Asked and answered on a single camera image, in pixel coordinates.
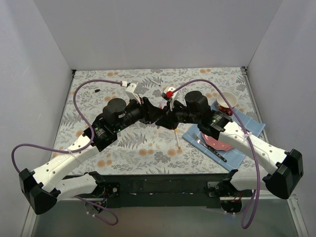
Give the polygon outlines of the yellow marker pen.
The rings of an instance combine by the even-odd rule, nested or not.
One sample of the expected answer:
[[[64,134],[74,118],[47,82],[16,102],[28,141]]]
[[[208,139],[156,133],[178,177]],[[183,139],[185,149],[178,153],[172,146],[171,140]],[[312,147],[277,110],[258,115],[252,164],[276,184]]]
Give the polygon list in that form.
[[[174,134],[175,134],[175,138],[176,138],[176,144],[178,149],[181,149],[181,145],[180,145],[180,140],[179,140],[179,135],[178,135],[178,130],[174,129]]]

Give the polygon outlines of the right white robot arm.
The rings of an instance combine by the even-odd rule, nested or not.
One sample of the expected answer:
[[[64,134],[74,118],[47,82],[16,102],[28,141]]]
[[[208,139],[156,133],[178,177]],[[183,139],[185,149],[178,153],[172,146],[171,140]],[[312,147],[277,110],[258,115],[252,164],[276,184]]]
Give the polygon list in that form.
[[[281,199],[290,197],[303,176],[303,159],[298,150],[286,151],[250,134],[241,122],[212,110],[207,98],[199,91],[186,94],[186,105],[178,102],[175,95],[172,88],[162,94],[167,100],[167,108],[157,125],[173,128],[179,123],[196,124],[203,134],[236,148],[264,169],[264,172],[257,169],[253,175],[231,171],[221,184],[227,195],[235,196],[240,191],[252,189],[267,190]]]

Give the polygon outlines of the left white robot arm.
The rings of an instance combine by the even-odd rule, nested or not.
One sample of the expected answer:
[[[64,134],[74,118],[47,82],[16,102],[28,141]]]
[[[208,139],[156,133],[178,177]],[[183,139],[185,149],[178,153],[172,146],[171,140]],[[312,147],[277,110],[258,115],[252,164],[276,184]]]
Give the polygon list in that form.
[[[164,114],[163,109],[144,97],[140,102],[115,98],[108,102],[103,111],[83,134],[64,152],[52,161],[30,171],[19,173],[21,190],[33,211],[41,215],[58,201],[81,194],[101,197],[106,181],[96,171],[77,178],[65,177],[89,158],[94,157],[115,142],[118,133],[140,121],[144,124],[156,122]]]

